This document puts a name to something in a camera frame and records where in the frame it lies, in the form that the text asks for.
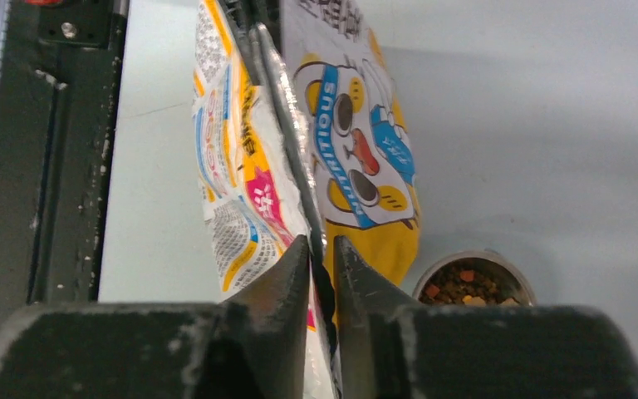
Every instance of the snack bag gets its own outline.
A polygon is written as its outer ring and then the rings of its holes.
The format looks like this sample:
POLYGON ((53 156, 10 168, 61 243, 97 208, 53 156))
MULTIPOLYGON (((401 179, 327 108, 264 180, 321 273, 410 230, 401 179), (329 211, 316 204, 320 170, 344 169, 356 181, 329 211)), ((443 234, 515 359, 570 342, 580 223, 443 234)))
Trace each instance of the snack bag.
MULTIPOLYGON (((311 233, 272 94, 262 85, 262 55, 248 38, 251 27, 229 18, 217 0, 200 0, 193 102, 204 217, 223 298, 271 268, 299 234, 311 233)), ((312 278, 304 392, 308 398, 333 398, 330 350, 318 309, 312 278)))
POLYGON ((345 235, 399 285, 417 255, 420 206, 410 136, 375 34, 354 0, 282 0, 280 10, 282 56, 310 121, 324 264, 333 277, 334 238, 345 235))

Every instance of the cartoon face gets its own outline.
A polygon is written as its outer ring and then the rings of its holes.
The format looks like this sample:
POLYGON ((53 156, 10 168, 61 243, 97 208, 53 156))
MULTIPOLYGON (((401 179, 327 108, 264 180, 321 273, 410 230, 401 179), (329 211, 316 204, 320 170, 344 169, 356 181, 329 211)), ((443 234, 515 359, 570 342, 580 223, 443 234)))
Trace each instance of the cartoon face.
POLYGON ((366 229, 415 217, 414 162, 392 116, 390 83, 369 62, 362 73, 308 62, 295 75, 312 121, 319 205, 332 222, 366 229))

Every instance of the white table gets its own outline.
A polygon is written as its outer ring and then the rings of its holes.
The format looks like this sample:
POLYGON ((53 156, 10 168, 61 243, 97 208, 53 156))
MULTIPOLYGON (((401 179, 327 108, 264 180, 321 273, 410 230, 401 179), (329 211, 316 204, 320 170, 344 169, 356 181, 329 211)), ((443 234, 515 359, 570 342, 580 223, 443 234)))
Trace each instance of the white table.
MULTIPOLYGON (((413 135, 423 251, 495 249, 638 356, 638 2, 363 0, 413 135)), ((102 301, 219 296, 190 120, 194 0, 132 0, 102 301)))

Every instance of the bolt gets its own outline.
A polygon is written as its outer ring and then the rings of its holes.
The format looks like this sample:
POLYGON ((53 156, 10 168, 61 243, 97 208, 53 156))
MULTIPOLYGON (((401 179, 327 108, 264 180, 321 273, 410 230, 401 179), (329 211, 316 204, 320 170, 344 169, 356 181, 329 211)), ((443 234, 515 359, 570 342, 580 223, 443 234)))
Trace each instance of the bolt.
POLYGON ((76 26, 69 22, 65 22, 61 26, 62 34, 68 39, 74 39, 76 37, 76 26))

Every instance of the metal bowl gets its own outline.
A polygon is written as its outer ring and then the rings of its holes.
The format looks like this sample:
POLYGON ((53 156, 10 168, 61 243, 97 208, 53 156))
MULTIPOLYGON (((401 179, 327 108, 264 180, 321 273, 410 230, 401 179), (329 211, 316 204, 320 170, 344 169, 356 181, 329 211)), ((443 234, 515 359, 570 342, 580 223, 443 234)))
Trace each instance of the metal bowl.
POLYGON ((536 304, 537 300, 534 297, 532 287, 513 264, 499 254, 478 250, 463 251, 441 259, 422 275, 412 297, 419 300, 426 284, 437 270, 462 262, 468 262, 469 268, 495 281, 506 298, 514 298, 525 306, 536 304))

